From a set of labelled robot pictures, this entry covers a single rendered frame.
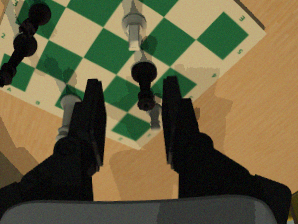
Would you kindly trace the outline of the green and white chessboard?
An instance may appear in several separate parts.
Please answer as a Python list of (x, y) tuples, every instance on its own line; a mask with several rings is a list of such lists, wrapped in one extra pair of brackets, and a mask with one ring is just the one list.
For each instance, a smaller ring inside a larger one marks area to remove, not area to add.
[[(192, 103), (237, 63), (267, 33), (234, 0), (9, 0), (0, 25), (0, 70), (30, 8), (51, 11), (33, 36), (37, 50), (17, 66), (12, 83), (0, 90), (60, 118), (61, 99), (81, 98), (88, 79), (102, 82), (106, 137), (140, 150), (160, 131), (137, 106), (139, 83), (131, 71), (139, 62), (157, 69), (151, 82), (162, 107), (163, 79), (177, 76), (182, 98)], [(140, 50), (129, 51), (123, 19), (140, 14), (147, 27)]]

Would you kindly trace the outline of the white chess king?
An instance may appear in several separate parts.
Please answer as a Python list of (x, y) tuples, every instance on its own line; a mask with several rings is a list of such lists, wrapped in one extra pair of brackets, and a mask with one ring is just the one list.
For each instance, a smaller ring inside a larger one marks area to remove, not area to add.
[(82, 100), (80, 97), (73, 94), (67, 94), (63, 96), (61, 99), (60, 104), (61, 104), (61, 107), (64, 109), (64, 113), (63, 113), (62, 127), (58, 129), (58, 135), (55, 138), (56, 142), (60, 138), (68, 135), (69, 124), (72, 117), (75, 102), (82, 102)]

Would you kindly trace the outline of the white pawn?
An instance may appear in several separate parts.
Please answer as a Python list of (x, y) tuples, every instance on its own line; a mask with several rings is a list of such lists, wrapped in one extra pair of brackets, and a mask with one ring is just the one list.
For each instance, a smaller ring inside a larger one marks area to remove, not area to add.
[(146, 111), (146, 114), (151, 118), (150, 125), (153, 132), (158, 132), (160, 130), (160, 121), (158, 120), (161, 115), (162, 107), (155, 104), (152, 110)]

